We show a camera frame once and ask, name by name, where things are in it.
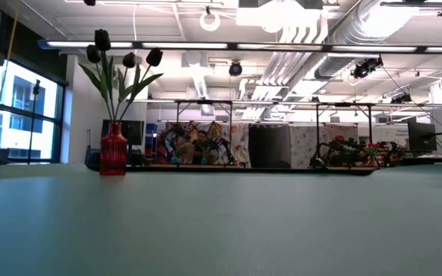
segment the white ceiling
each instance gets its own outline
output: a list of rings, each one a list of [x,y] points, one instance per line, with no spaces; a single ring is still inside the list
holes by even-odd
[[[357,0],[341,0],[341,8],[331,14],[329,24],[334,24]],[[238,5],[236,0],[223,1],[222,12],[234,16]],[[19,20],[42,37],[51,40],[91,40],[94,30],[103,28],[110,33],[112,40],[133,40],[133,13],[131,6],[87,7],[83,3],[70,3],[64,0],[24,0],[21,1]],[[10,15],[15,13],[15,2],[0,0],[0,8]],[[137,40],[139,41],[182,41],[180,27],[177,24],[172,7],[148,8],[140,6],[136,10]],[[205,31],[200,27],[200,14],[182,14],[185,12],[202,12],[201,8],[179,7],[180,26],[188,41],[277,41],[277,34],[270,34],[260,27],[241,27],[231,18],[221,17],[221,25],[216,31]],[[384,43],[388,44],[442,44],[442,17],[435,13],[414,16],[401,30],[390,36]],[[146,51],[138,51],[145,57]],[[185,91],[193,86],[191,77],[179,73],[182,51],[168,51],[162,64],[155,68],[155,73],[165,75],[151,89],[155,93],[167,91]],[[272,54],[254,52],[210,52],[209,62],[215,64],[215,74],[206,77],[208,87],[238,87],[239,78],[229,77],[229,61],[239,59],[244,66],[245,74],[262,74]],[[433,78],[424,78],[442,70],[442,56],[431,55],[384,55],[384,64],[399,85],[413,85],[417,97],[426,97],[426,84],[434,82]],[[415,77],[415,71],[421,72]],[[339,99],[360,97],[379,97],[382,93],[396,89],[393,81],[383,71],[377,71],[367,80],[355,87],[344,82],[331,82],[325,89],[326,95],[341,95]]]

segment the computer monitor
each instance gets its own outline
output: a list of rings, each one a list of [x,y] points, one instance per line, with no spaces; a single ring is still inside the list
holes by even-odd
[[[408,122],[407,126],[410,150],[418,152],[437,150],[436,128],[433,124]]]
[[[104,120],[101,127],[102,138],[108,135],[109,120]],[[122,136],[127,139],[129,145],[141,145],[143,143],[144,121],[122,120]]]

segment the desk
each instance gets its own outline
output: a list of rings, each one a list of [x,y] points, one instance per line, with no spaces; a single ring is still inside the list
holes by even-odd
[[[442,165],[103,178],[0,166],[0,275],[442,275]]]

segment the ceiling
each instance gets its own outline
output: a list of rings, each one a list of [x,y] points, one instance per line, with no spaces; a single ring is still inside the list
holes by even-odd
[[[96,5],[88,7],[80,1],[71,0],[24,0],[21,1],[19,21],[49,40],[92,40],[94,30],[103,28],[115,41],[133,40],[133,15],[136,21],[138,41],[237,41],[270,42],[278,41],[281,32],[268,33],[260,27],[238,26],[234,20],[237,0],[222,0],[223,5],[214,5],[213,10],[222,12],[220,27],[206,31],[200,26],[202,7],[186,8],[178,5],[178,21],[175,7]],[[344,13],[357,0],[338,1],[340,9],[329,12],[329,26],[337,23]],[[9,15],[15,13],[16,1],[0,0],[0,8]],[[436,16],[437,10],[421,11],[408,23],[387,38],[385,44],[442,44],[442,17]],[[192,77],[180,69],[182,51],[167,51],[162,64],[154,73],[164,72],[151,90],[155,96],[169,92],[185,92],[193,86]],[[145,57],[146,51],[138,51]],[[237,89],[240,77],[230,77],[228,68],[231,60],[241,60],[243,76],[261,75],[270,62],[272,53],[257,52],[209,52],[209,64],[213,74],[206,76],[208,87]],[[442,56],[386,54],[384,66],[398,85],[411,84],[413,97],[417,101],[427,100],[428,84],[437,81],[430,76],[442,76]],[[343,71],[336,81],[328,83],[323,89],[329,100],[358,99],[376,100],[383,93],[397,89],[397,85],[383,70],[374,72],[369,78],[357,85],[349,84],[348,71]]]

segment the security camera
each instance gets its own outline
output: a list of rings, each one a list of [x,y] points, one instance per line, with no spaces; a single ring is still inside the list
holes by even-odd
[[[242,65],[239,64],[239,61],[232,61],[231,66],[229,67],[229,75],[233,77],[238,77],[242,74]]]

